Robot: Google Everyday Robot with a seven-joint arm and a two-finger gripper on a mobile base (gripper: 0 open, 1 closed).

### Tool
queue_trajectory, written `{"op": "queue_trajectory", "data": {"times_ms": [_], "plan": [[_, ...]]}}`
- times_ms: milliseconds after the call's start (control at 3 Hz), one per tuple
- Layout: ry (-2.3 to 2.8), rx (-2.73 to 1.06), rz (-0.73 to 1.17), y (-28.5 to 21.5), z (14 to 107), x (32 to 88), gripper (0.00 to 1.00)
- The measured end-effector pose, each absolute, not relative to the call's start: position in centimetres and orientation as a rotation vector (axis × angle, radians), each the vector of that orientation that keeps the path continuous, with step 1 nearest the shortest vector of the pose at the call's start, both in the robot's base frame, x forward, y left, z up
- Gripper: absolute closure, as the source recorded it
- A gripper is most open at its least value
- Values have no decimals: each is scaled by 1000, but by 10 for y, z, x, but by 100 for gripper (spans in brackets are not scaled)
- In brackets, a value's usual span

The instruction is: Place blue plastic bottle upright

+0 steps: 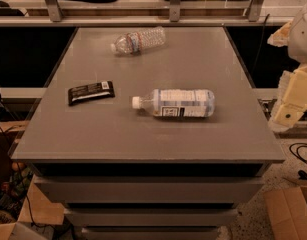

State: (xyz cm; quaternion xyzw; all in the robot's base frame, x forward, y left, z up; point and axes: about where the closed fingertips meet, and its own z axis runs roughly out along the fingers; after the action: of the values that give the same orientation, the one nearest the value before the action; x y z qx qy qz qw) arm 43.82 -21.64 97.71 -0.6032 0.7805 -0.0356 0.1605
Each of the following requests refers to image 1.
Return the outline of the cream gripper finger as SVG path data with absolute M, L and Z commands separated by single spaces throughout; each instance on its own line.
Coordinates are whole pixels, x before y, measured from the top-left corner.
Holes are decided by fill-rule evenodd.
M 293 72 L 284 71 L 278 84 L 269 127 L 280 133 L 291 129 L 307 111 L 307 64 Z
M 267 43 L 275 47 L 287 46 L 289 41 L 291 24 L 292 22 L 287 22 L 277 31 L 271 34 L 267 40 Z

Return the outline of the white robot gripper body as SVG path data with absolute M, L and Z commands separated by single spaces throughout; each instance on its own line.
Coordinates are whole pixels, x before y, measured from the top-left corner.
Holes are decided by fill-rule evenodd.
M 292 21 L 288 55 L 299 63 L 307 64 L 307 3 Z

